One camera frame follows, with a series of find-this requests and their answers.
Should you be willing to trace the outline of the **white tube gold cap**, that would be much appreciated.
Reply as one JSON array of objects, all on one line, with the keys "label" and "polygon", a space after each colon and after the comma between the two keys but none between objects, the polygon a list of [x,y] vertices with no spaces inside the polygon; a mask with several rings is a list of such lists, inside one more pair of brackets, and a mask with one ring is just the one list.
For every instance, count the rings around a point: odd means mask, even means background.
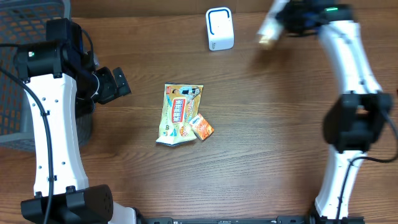
[{"label": "white tube gold cap", "polygon": [[272,3],[269,12],[257,32],[258,43],[263,49],[271,49],[284,31],[284,25],[276,17],[288,2],[289,0],[274,0]]}]

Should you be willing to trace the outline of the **yellow wet wipes packet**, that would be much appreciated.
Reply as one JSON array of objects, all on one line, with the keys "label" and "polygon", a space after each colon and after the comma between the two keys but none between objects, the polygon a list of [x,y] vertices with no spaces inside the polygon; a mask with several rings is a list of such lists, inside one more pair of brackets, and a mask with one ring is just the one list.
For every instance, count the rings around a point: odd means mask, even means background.
[{"label": "yellow wet wipes packet", "polygon": [[158,144],[176,146],[197,137],[189,122],[198,114],[203,85],[165,83]]}]

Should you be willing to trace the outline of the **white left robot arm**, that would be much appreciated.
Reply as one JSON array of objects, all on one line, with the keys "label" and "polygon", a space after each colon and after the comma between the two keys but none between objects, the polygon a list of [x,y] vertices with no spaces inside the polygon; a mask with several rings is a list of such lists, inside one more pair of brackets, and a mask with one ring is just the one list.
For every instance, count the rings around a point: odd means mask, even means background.
[{"label": "white left robot arm", "polygon": [[91,186],[83,168],[76,119],[130,93],[120,68],[96,68],[87,33],[69,19],[46,23],[45,40],[20,45],[17,83],[27,94],[34,127],[34,198],[21,203],[32,223],[137,223],[135,209]]}]

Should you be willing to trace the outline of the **small orange tissue pack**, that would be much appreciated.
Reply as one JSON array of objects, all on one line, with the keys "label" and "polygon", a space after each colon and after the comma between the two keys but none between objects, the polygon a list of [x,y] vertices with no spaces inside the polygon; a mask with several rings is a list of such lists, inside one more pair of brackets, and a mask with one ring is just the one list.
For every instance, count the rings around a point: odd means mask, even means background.
[{"label": "small orange tissue pack", "polygon": [[214,133],[214,128],[209,124],[209,122],[198,113],[190,122],[193,132],[202,141],[210,137]]}]

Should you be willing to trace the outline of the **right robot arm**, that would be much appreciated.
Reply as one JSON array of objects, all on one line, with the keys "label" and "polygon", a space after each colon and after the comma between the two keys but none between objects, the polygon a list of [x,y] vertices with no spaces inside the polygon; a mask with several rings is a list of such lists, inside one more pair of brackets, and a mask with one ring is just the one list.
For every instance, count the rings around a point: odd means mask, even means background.
[{"label": "right robot arm", "polygon": [[392,96],[384,93],[369,66],[360,24],[348,4],[336,1],[289,1],[276,15],[294,36],[316,34],[333,66],[340,95],[323,119],[329,145],[323,183],[306,223],[364,223],[350,217],[348,205],[363,161],[388,123]]}]

